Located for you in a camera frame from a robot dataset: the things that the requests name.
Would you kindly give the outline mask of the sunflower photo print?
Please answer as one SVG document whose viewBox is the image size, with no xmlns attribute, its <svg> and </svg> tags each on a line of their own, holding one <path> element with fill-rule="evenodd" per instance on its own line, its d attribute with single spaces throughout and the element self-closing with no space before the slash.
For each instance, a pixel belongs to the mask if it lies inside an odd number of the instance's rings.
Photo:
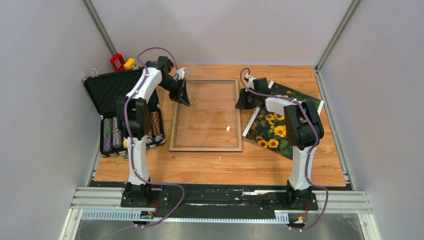
<svg viewBox="0 0 424 240">
<path fill-rule="evenodd" d="M 268 87 L 272 95 L 281 95 L 299 102 L 312 101 L 319 114 L 324 106 L 323 100 L 279 83 L 271 81 Z M 287 138 L 284 116 L 256 107 L 242 135 L 265 149 L 289 159 L 293 158 L 293 147 Z"/>
</svg>

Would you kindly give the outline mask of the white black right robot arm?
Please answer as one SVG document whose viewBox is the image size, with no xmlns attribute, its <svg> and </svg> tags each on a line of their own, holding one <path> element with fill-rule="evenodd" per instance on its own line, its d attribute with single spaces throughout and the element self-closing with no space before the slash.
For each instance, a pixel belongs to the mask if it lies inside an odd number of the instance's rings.
<svg viewBox="0 0 424 240">
<path fill-rule="evenodd" d="M 266 78 L 247 75 L 240 78 L 242 89 L 235 107 L 240 110 L 264 108 L 285 118 L 286 136 L 293 149 L 292 170 L 284 194 L 284 202 L 298 209 L 312 199 L 310 175 L 316 147 L 324 136 L 324 128 L 313 101 L 298 101 L 271 93 Z"/>
</svg>

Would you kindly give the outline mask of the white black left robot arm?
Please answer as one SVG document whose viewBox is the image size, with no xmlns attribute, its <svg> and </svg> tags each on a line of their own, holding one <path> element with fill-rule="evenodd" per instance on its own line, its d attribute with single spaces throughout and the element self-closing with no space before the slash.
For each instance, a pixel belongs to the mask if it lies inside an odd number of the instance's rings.
<svg viewBox="0 0 424 240">
<path fill-rule="evenodd" d="M 175 74 L 170 75 L 173 67 L 173 62 L 166 56 L 148 61 L 134 87 L 116 100 L 118 129 L 125 138 L 129 162 L 129 178 L 122 196 L 130 204 L 141 207 L 149 206 L 153 201 L 146 153 L 148 134 L 152 132 L 149 100 L 160 86 L 169 92 L 172 101 L 191 105 L 185 78 L 189 69 L 177 68 Z"/>
</svg>

